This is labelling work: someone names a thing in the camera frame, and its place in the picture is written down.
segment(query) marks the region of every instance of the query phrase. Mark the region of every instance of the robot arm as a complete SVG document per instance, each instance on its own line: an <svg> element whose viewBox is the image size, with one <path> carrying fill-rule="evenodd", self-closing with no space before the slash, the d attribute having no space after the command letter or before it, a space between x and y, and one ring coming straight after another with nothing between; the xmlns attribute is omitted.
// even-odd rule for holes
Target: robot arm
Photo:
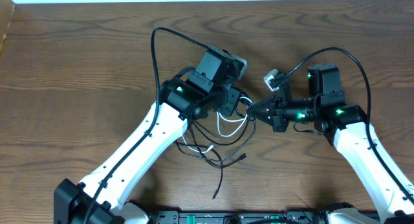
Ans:
<svg viewBox="0 0 414 224"><path fill-rule="evenodd" d="M89 220L91 224L147 223L148 217L143 211L131 203L125 204L132 189L158 156L182 136L192 121L206 118L212 109L227 117L232 115L242 93L233 84L246 69L246 60L225 50L208 47L197 68L187 67L165 81L160 86L157 123L148 137L110 177L110 171L120 159L147 134L157 103L151 106L142 123L121 147L78 185L68 179L62 181L54 193L54 223L83 223L84 220ZM186 72L190 75L183 81L180 77ZM107 183L102 184L103 178L107 177ZM96 202L92 199L94 196L97 196Z"/></svg>
<svg viewBox="0 0 414 224"><path fill-rule="evenodd" d="M143 136L154 118L155 106L156 103L151 106L139 127L112 156L80 181L86 185L83 191L87 195L92 197L95 194L102 178L109 173L120 158ZM176 109L167 103L161 104L157 125L151 132L151 136L145 138L138 148L115 171L112 178L108 180L107 186L101 191L97 199L98 203L102 204L104 201L107 201L111 204L110 211L114 215L119 215L129 194L140 178L158 156L187 130L188 120L180 119L179 114Z"/></svg>
<svg viewBox="0 0 414 224"><path fill-rule="evenodd" d="M374 127L370 125L370 128L371 136L374 142L377 143L376 148L379 154L381 154L381 158L383 158L406 190L413 192L412 183L384 149L375 133ZM401 212L404 214L414 213L414 206L409 200L404 199L405 195L385 171L372 149L369 149L364 122L348 124L344 129L337 129L334 135L333 146L347 159L365 186L380 216L381 223ZM358 223L356 221L347 222L347 220L352 218L345 214L338 215L338 211L328 214L328 218L330 220L329 223Z"/></svg>
<svg viewBox="0 0 414 224"><path fill-rule="evenodd" d="M278 93L257 103L247 113L284 132L289 122L314 122L323 134L354 168L356 174L371 196L380 216L386 223L401 214L414 214L414 206L382 166L370 148L365 130L366 114L358 105L346 105L339 70L335 64L312 65L308 68L309 93L313 98L293 99L289 80L277 85L274 81L284 77L276 70L265 76L265 83ZM403 187L411 194L413 184L401 172L379 141L374 127L370 126L371 138L385 164L394 173ZM324 214L322 223L375 223L359 214L354 208L340 207Z"/></svg>

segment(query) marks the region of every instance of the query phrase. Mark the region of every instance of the white connector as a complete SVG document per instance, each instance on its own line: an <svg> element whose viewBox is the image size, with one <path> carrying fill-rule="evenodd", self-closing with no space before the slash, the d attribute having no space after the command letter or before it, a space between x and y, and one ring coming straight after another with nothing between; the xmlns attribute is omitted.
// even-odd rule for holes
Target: white connector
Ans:
<svg viewBox="0 0 414 224"><path fill-rule="evenodd" d="M269 87L269 89L272 91L272 92L275 92L275 91L278 91L279 90L279 88L277 87L277 88L272 88L272 86L270 86L270 83L272 82L272 80L276 77L276 75L277 75L277 73L278 73L279 71L277 70L277 69L273 69L272 71L270 71L263 79L264 79L264 81L265 81L265 83L266 83L266 85Z"/></svg>

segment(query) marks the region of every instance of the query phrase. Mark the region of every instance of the wooden table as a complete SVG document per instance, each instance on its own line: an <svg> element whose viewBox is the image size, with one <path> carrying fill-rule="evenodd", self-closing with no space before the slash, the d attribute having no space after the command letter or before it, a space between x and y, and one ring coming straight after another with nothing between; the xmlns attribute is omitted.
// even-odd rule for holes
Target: wooden table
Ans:
<svg viewBox="0 0 414 224"><path fill-rule="evenodd" d="M255 102L271 95L263 83L271 69L289 71L324 47L353 53L371 83L376 132L414 180L413 20L408 0L18 5L0 60L0 222L50 223L56 186L66 177L79 181L139 125L155 100L149 40L157 25L247 59L237 86ZM196 66L204 54L165 32L157 34L156 49L161 81ZM347 103L366 109L362 76L338 52L301 68L290 80L294 96L309 95L306 67L313 63L336 63ZM202 123L217 136L215 117ZM234 147L217 150L224 156ZM224 170L215 200L219 170L174 146L131 198L182 210L283 210L339 201L374 209L348 162L322 137L291 126L274 133L259 123L242 152L248 158Z"/></svg>

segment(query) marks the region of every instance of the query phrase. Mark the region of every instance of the white cable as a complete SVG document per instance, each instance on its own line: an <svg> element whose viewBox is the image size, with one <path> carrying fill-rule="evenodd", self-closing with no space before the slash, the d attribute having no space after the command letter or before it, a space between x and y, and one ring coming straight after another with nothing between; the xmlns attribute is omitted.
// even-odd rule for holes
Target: white cable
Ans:
<svg viewBox="0 0 414 224"><path fill-rule="evenodd" d="M184 138L184 136L181 136L182 137L182 140L184 141L184 143L186 144L186 145L188 145L187 144L187 142L186 142L186 139Z"/></svg>
<svg viewBox="0 0 414 224"><path fill-rule="evenodd" d="M221 117L223 120L225 120L225 121L227 121L227 122L239 122L239 121L243 121L243 120L244 120L243 118L242 118L242 119L238 119L238 120L229 120L229 119L224 118L224 117L221 115L221 113L219 113L219 115L220 115L220 117Z"/></svg>
<svg viewBox="0 0 414 224"><path fill-rule="evenodd" d="M237 133L237 131L239 131L239 129L241 128L241 126L243 126L243 124L246 122L246 119L247 119L247 114L246 114L246 117L243 119L242 123L239 125L239 127L237 127L237 129L234 130L233 133L231 133L229 135L223 135L220 132L220 118L219 118L219 113L217 112L217 129L219 130L220 136L222 136L222 137L231 137L231 136L233 136L235 133Z"/></svg>
<svg viewBox="0 0 414 224"><path fill-rule="evenodd" d="M186 139L184 138L184 136L181 136L182 140L184 141L185 145L188 145L186 142ZM200 153L198 150L193 149L191 146L187 146L190 150L196 151L197 153ZM202 151L201 153L207 153L209 152L212 148L214 147L214 144L212 144L209 148L207 148L206 151Z"/></svg>
<svg viewBox="0 0 414 224"><path fill-rule="evenodd" d="M253 104L253 101L245 96L240 97L240 99L244 98L245 100L248 100L249 102L251 102Z"/></svg>
<svg viewBox="0 0 414 224"><path fill-rule="evenodd" d="M253 101L251 101L251 99L249 99L249 98L247 98L245 96L240 97L240 99L242 99L242 98L248 100L251 104L253 104ZM242 121L242 123L240 124L240 126L237 129L234 130L233 133L231 133L229 135L223 135L221 133L221 131L220 131L220 118L219 117L221 117L223 120L228 121L228 122L239 122L239 121ZM240 120L228 120L228 119L224 118L221 115L221 113L217 112L217 129L219 131L220 136L222 136L222 137L231 137L232 135L234 135L235 133L237 133L237 131L239 131L239 129L241 128L241 126L243 126L243 124L246 122L246 119L247 119L247 114L246 114L245 118L240 119Z"/></svg>

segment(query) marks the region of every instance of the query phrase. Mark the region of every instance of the green terminal block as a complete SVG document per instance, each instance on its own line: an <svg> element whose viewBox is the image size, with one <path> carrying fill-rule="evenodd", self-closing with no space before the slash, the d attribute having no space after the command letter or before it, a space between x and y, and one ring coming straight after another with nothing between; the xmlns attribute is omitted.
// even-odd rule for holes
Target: green terminal block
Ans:
<svg viewBox="0 0 414 224"><path fill-rule="evenodd" d="M276 216L271 216L270 218L271 218L271 219L279 219L279 216L277 216L277 215L276 215Z"/></svg>
<svg viewBox="0 0 414 224"><path fill-rule="evenodd" d="M195 215L187 215L187 224L195 224Z"/></svg>

